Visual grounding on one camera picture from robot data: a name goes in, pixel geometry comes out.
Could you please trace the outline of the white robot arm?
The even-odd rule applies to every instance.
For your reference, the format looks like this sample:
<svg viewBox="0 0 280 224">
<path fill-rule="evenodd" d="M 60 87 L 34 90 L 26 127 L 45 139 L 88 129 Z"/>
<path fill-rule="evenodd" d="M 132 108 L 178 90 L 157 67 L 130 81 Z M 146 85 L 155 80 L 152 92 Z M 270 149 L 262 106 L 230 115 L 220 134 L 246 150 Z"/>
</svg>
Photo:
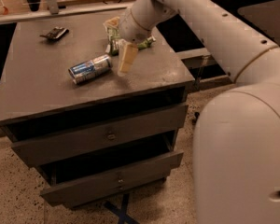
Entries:
<svg viewBox="0 0 280 224">
<path fill-rule="evenodd" d="M 237 85 L 195 126 L 198 224 L 280 224 L 280 47 L 211 0 L 136 0 L 120 36 L 140 43 L 175 14 Z"/>
</svg>

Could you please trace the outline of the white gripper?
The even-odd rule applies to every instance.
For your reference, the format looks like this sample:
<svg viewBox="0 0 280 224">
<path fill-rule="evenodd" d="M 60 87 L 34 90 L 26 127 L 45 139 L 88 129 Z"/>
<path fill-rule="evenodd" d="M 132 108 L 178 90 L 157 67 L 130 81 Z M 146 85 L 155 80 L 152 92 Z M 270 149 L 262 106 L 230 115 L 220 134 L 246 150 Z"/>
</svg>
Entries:
<svg viewBox="0 0 280 224">
<path fill-rule="evenodd" d="M 151 32 L 141 27 L 136 22 L 133 17 L 132 10 L 129 7 L 120 15 L 120 17 L 117 16 L 106 20 L 104 22 L 104 26 L 112 29 L 119 28 L 120 37 L 126 40 L 119 42 L 118 75 L 123 77 L 129 73 L 137 56 L 138 47 L 136 44 L 139 44 L 149 38 Z"/>
</svg>

